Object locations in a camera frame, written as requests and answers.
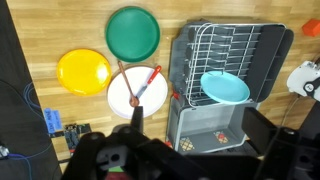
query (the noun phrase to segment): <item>yellow plate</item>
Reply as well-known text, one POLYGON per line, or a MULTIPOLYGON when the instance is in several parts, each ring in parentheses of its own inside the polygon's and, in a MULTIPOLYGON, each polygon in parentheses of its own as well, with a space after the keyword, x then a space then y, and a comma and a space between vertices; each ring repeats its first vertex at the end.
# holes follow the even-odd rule
POLYGON ((87 96, 101 92, 111 80, 111 68, 101 54, 77 49, 59 61, 57 76, 62 86, 75 95, 87 96))

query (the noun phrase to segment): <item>dish rack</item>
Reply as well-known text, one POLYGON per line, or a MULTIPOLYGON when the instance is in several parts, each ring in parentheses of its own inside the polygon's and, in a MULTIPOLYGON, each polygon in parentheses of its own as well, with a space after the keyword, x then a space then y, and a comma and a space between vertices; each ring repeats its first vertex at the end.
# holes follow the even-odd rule
POLYGON ((293 41, 283 24, 185 25, 174 40, 169 79, 171 98, 167 140, 181 153, 212 152, 242 145, 245 107, 259 106, 273 87, 293 41), (200 79, 208 71, 231 73, 250 89, 249 99, 225 105, 208 97, 200 79))

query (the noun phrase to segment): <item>wire rack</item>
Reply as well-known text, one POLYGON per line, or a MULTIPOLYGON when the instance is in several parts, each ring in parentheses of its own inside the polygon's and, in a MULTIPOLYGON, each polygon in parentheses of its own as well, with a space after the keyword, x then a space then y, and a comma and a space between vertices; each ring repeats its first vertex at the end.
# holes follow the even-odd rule
POLYGON ((186 98, 191 106, 217 103, 202 90, 200 79, 208 71, 231 73, 244 80, 259 41, 259 25, 205 23, 190 26, 186 52, 186 98))

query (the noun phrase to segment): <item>plate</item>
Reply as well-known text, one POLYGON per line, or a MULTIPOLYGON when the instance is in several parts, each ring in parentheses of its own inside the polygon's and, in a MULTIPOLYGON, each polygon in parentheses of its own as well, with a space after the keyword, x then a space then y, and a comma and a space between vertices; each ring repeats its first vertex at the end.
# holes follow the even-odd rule
POLYGON ((202 75, 203 91, 213 100, 224 104, 239 104, 245 102, 250 90, 237 76, 227 72, 209 71, 202 75))
POLYGON ((109 85, 111 76, 107 59, 88 49, 68 52, 60 59, 57 66, 60 84, 71 93, 80 96, 101 92, 109 85))
POLYGON ((118 10, 106 27, 106 41, 118 59, 134 63, 150 57, 158 47, 160 28, 156 19, 139 7, 118 10))
MULTIPOLYGON (((136 95, 146 84, 153 71, 154 69, 150 67, 133 67, 125 71, 133 94, 136 95)), ((167 94, 167 82, 159 73, 139 99, 139 106, 143 106, 143 117, 148 117, 160 109, 167 94)), ((134 108, 129 104, 130 93, 122 74, 118 74, 112 80, 107 96, 109 106, 115 114, 125 119, 131 119, 134 108)))

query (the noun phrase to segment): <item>white device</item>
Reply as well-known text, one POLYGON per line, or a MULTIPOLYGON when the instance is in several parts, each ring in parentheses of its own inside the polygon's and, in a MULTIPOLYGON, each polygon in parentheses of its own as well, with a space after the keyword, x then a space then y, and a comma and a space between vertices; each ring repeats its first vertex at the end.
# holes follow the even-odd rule
POLYGON ((303 62, 290 74, 287 86, 290 92, 320 101, 320 65, 311 61, 303 62))

